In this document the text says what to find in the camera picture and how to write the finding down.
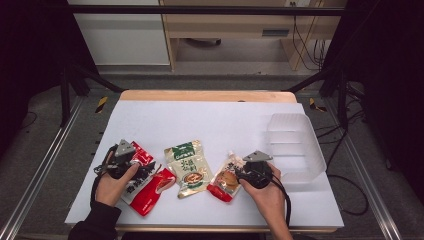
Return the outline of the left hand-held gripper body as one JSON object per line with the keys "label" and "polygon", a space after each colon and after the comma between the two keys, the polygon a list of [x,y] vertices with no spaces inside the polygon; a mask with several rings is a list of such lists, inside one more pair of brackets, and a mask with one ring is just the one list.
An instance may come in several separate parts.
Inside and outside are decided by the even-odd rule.
{"label": "left hand-held gripper body", "polygon": [[112,146],[106,155],[106,170],[114,178],[121,178],[131,166],[130,161],[136,153],[136,148],[125,139]]}

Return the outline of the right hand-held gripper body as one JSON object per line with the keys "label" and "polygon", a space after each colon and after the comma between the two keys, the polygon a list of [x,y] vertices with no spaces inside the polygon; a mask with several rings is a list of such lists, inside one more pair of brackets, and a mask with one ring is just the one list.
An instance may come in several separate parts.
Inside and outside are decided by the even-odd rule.
{"label": "right hand-held gripper body", "polygon": [[268,161],[273,157],[259,150],[247,155],[243,158],[245,173],[250,176],[249,184],[256,189],[266,187],[272,179],[272,170],[268,165]]}

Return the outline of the red and white spout pouch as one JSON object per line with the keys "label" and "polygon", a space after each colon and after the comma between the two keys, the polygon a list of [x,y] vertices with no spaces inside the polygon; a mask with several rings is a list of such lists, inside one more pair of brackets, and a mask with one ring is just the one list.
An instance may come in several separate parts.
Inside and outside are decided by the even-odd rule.
{"label": "red and white spout pouch", "polygon": [[241,187],[234,169],[235,167],[243,167],[244,164],[245,162],[241,157],[229,152],[227,159],[208,184],[207,190],[217,199],[227,203],[231,202]]}

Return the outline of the red seasoning packet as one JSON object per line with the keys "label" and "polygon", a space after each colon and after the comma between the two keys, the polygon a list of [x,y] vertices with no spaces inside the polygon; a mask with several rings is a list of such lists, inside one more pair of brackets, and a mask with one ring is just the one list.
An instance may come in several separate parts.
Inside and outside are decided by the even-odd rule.
{"label": "red seasoning packet", "polygon": [[[136,148],[136,153],[131,162],[137,162],[142,166],[155,161],[154,157],[138,143],[132,142],[132,145]],[[121,195],[121,199],[141,216],[149,214],[162,192],[176,182],[176,176],[160,163],[156,162],[155,169],[152,172],[152,176],[145,181],[131,180]]]}

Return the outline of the person's left hand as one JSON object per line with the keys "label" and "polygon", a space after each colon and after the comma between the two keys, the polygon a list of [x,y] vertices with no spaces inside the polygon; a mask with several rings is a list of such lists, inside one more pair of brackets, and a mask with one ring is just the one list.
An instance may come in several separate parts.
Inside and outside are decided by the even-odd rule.
{"label": "person's left hand", "polygon": [[95,200],[107,206],[115,207],[121,198],[127,183],[138,172],[139,164],[133,164],[119,179],[114,179],[108,173],[104,174],[95,192]]}

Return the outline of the person's right hand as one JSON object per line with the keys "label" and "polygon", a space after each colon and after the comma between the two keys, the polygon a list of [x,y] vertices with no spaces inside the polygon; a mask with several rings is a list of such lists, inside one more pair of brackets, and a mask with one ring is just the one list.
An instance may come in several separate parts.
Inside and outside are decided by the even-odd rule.
{"label": "person's right hand", "polygon": [[240,184],[244,190],[254,200],[260,214],[263,216],[268,226],[281,226],[286,224],[285,194],[282,191],[280,182],[281,172],[271,163],[268,166],[272,170],[272,181],[264,188],[257,189],[251,186],[246,180],[241,179]]}

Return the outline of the green and beige seasoning packet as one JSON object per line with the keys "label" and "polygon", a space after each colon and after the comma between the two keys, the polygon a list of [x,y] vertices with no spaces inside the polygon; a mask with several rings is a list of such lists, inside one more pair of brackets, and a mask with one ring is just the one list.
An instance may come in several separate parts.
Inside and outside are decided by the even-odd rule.
{"label": "green and beige seasoning packet", "polygon": [[176,176],[180,187],[177,195],[179,199],[207,189],[213,174],[199,140],[167,148],[164,154],[167,166]]}

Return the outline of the translucent plastic container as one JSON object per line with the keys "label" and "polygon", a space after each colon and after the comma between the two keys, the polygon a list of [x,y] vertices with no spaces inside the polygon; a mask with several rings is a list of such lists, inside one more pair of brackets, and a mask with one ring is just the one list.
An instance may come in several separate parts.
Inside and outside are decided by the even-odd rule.
{"label": "translucent plastic container", "polygon": [[326,170],[314,129],[305,114],[274,114],[268,124],[267,140],[284,182],[308,183]]}

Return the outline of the yellow and black tape marker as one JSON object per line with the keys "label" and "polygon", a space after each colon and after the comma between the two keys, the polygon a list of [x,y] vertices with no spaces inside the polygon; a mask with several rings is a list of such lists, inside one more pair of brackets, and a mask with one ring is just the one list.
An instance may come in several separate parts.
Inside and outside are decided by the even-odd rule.
{"label": "yellow and black tape marker", "polygon": [[320,111],[320,112],[327,112],[326,107],[316,105],[314,98],[309,98],[309,106],[310,106],[310,109],[312,109],[312,110],[317,110],[317,111]]}
{"label": "yellow and black tape marker", "polygon": [[103,111],[103,108],[104,108],[107,100],[108,100],[107,96],[103,96],[103,97],[100,98],[98,105],[95,109],[95,113],[101,113]]}

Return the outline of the black metal stand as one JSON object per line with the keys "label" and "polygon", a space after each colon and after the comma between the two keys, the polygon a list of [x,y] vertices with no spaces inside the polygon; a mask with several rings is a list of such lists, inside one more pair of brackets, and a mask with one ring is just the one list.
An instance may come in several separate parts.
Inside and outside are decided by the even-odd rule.
{"label": "black metal stand", "polygon": [[346,110],[346,97],[347,97],[347,75],[343,66],[332,65],[320,70],[319,72],[308,77],[300,83],[284,89],[284,92],[296,93],[301,89],[323,80],[319,89],[322,97],[330,97],[337,91],[337,120],[344,130],[348,129],[347,110]]}
{"label": "black metal stand", "polygon": [[69,87],[72,87],[78,96],[86,96],[90,92],[86,79],[91,79],[115,93],[122,93],[124,91],[124,88],[107,81],[98,73],[77,64],[68,64],[60,73],[62,103],[61,127],[64,127],[71,118]]}

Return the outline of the white cabinet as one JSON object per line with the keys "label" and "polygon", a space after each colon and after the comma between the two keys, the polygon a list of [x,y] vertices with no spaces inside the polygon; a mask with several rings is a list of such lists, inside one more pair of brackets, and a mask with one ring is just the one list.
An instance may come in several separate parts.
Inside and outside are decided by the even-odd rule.
{"label": "white cabinet", "polygon": [[96,65],[168,65],[160,14],[75,14]]}

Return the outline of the black curtain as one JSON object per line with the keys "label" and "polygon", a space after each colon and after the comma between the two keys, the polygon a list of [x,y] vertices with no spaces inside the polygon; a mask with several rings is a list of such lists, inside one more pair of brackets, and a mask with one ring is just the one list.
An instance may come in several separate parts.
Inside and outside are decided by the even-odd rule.
{"label": "black curtain", "polygon": [[38,29],[33,11],[46,18],[68,56],[97,71],[74,15],[42,8],[67,4],[68,0],[0,0],[0,157],[21,128],[30,99],[59,84],[57,54]]}
{"label": "black curtain", "polygon": [[365,111],[386,157],[424,204],[424,0],[347,0],[326,62],[364,86]]}

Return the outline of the wooden desk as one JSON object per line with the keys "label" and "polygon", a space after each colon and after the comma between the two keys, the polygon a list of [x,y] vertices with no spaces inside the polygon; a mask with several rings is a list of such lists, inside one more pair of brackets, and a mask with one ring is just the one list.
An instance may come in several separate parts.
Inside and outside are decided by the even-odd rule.
{"label": "wooden desk", "polygon": [[[343,8],[348,0],[158,0],[162,6],[250,6]],[[177,42],[183,38],[274,38],[281,41],[293,70],[309,56],[311,40],[330,40],[339,24],[338,16],[278,15],[190,15],[164,14],[168,52],[177,56]]]}

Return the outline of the aluminium rail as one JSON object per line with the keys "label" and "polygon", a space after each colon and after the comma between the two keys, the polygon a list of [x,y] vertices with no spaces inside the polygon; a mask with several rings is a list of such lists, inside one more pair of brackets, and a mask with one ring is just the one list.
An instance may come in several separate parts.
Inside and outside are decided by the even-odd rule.
{"label": "aluminium rail", "polygon": [[11,216],[0,229],[0,240],[14,240],[38,193],[40,192],[64,142],[66,141],[75,119],[80,112],[83,102],[84,99],[82,97],[75,98],[69,119],[66,120],[64,125],[58,129],[54,139],[49,145],[48,150],[43,155],[43,159],[38,164],[30,182],[27,184],[24,193],[13,209]]}
{"label": "aluminium rail", "polygon": [[341,232],[349,235],[352,239],[403,240],[377,185],[371,177],[371,172],[366,168],[350,136],[354,129],[352,120],[348,122],[348,127],[349,131],[342,140],[342,150],[350,167],[348,170],[337,170],[336,175],[338,177],[352,177],[352,182],[359,187],[355,191],[359,194],[358,199],[365,198],[368,210],[361,216],[354,216],[342,211],[341,215],[346,226]]}

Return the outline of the black frame crossbar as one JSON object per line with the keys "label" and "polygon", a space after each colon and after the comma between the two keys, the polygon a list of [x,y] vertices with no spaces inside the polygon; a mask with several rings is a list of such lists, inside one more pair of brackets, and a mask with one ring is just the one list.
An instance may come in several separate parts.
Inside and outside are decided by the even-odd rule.
{"label": "black frame crossbar", "polygon": [[250,7],[250,6],[150,6],[69,5],[72,13],[85,14],[190,14],[190,15],[282,15],[342,16],[343,8]]}

